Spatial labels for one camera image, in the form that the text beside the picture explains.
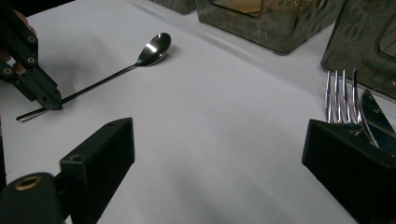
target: spoon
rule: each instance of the spoon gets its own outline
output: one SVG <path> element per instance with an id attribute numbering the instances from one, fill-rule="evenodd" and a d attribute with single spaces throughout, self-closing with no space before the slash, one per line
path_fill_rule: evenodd
<path id="1" fill-rule="evenodd" d="M 171 42 L 172 42 L 171 36 L 167 33 L 160 33 L 160 34 L 154 36 L 147 43 L 147 45 L 143 48 L 143 50 L 140 53 L 139 57 L 137 58 L 137 61 L 135 64 L 128 66 L 128 67 L 120 70 L 119 72 L 116 72 L 115 74 L 113 74 L 109 77 L 106 77 L 105 79 L 100 80 L 81 91 L 78 91 L 76 93 L 73 93 L 73 94 L 63 98 L 62 105 L 66 104 L 67 102 L 69 102 L 73 99 L 76 99 L 78 96 L 84 94 L 87 91 L 91 91 L 91 90 L 95 89 L 96 87 L 99 87 L 99 86 L 107 83 L 108 81 L 110 81 L 111 79 L 113 79 L 115 77 L 119 77 L 120 75 L 133 70 L 136 67 L 148 67 L 148 66 L 154 65 L 163 57 L 163 55 L 165 55 L 166 51 L 169 49 L 169 47 L 171 45 Z M 24 122 L 29 119 L 33 119 L 37 116 L 40 116 L 46 112 L 48 112 L 48 109 L 41 107 L 35 111 L 29 112 L 27 114 L 17 117 L 17 120 Z"/>

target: screw hole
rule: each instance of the screw hole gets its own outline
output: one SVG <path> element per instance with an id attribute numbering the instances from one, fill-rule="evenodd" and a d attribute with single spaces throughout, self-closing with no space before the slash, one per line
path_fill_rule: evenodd
<path id="1" fill-rule="evenodd" d="M 5 69 L 3 70 L 3 72 L 4 72 L 5 74 L 9 75 L 9 74 L 12 73 L 12 70 L 9 69 L 9 68 L 5 68 Z"/>
<path id="2" fill-rule="evenodd" d="M 16 190 L 27 190 L 36 186 L 41 181 L 39 175 L 26 177 L 15 185 Z"/>
<path id="3" fill-rule="evenodd" d="M 82 161 L 82 156 L 74 155 L 74 156 L 70 157 L 70 161 Z"/>

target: brass insert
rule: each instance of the brass insert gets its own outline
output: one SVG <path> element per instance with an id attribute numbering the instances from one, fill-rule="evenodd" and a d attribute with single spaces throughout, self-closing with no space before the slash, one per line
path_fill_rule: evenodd
<path id="1" fill-rule="evenodd" d="M 5 68 L 5 69 L 3 70 L 3 72 L 4 72 L 5 74 L 11 74 L 11 73 L 12 73 L 12 70 L 11 70 L 10 68 Z"/>
<path id="2" fill-rule="evenodd" d="M 32 36 L 29 36 L 29 37 L 27 38 L 27 40 L 29 40 L 29 42 L 35 42 L 35 38 L 32 37 Z"/>
<path id="3" fill-rule="evenodd" d="M 15 185 L 15 190 L 31 189 L 37 186 L 38 183 L 40 183 L 40 181 L 41 181 L 41 176 L 39 175 L 26 177 Z"/>
<path id="4" fill-rule="evenodd" d="M 34 62 L 35 62 L 35 59 L 34 59 L 34 58 L 28 58 L 28 59 L 27 59 L 27 62 L 28 62 L 28 63 L 34 63 Z"/>

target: white table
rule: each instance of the white table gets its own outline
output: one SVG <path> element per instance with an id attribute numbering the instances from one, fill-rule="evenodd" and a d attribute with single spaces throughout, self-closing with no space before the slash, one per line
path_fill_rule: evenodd
<path id="1" fill-rule="evenodd" d="M 80 0 L 29 22 L 64 97 L 134 63 L 160 32 L 173 43 L 162 62 L 25 123 L 15 118 L 38 103 L 2 83 L 8 182 L 58 174 L 88 136 L 133 117 L 136 161 L 100 223 L 355 223 L 301 163 L 308 121 L 325 119 L 332 27 L 277 56 L 146 0 Z"/>

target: cutlery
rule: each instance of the cutlery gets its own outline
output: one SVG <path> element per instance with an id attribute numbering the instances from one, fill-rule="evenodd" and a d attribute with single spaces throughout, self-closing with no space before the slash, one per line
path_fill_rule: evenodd
<path id="1" fill-rule="evenodd" d="M 352 79 L 352 109 L 348 101 L 346 71 L 343 71 L 343 95 L 340 97 L 339 91 L 339 74 L 335 71 L 334 75 L 334 91 L 331 91 L 331 76 L 332 72 L 327 74 L 327 87 L 326 87 L 326 119 L 328 123 L 337 124 L 346 129 L 350 133 L 367 139 L 370 143 L 374 143 L 374 138 L 367 132 L 364 127 L 364 120 L 361 116 L 361 106 L 359 103 L 358 88 L 357 88 L 357 71 L 353 71 Z"/>
<path id="2" fill-rule="evenodd" d="M 369 90 L 361 97 L 361 111 L 378 147 L 396 156 L 396 132 Z"/>
<path id="3" fill-rule="evenodd" d="M 92 84 L 91 86 L 89 86 L 81 91 L 78 91 L 74 94 L 71 94 L 71 95 L 63 98 L 62 105 L 66 104 L 67 102 L 69 102 L 71 100 L 76 99 L 78 96 L 86 93 L 87 91 L 91 91 L 91 90 L 107 83 L 108 81 L 114 79 L 115 77 L 119 77 L 120 75 L 125 74 L 125 73 L 135 69 L 136 67 L 148 67 L 148 66 L 154 65 L 160 59 L 163 58 L 163 55 L 165 55 L 166 51 L 168 51 L 168 49 L 171 45 L 171 42 L 172 42 L 171 36 L 167 33 L 160 33 L 158 35 L 155 35 L 147 43 L 147 45 L 143 48 L 136 63 L 120 70 L 119 72 L 116 72 L 115 74 L 113 74 L 109 77 L 106 77 L 105 79 L 103 79 L 101 81 L 98 81 L 98 82 Z M 17 117 L 16 120 L 24 122 L 29 119 L 33 119 L 37 116 L 40 116 L 46 112 L 48 112 L 48 109 L 42 107 L 35 111 L 21 115 L 21 116 Z"/>

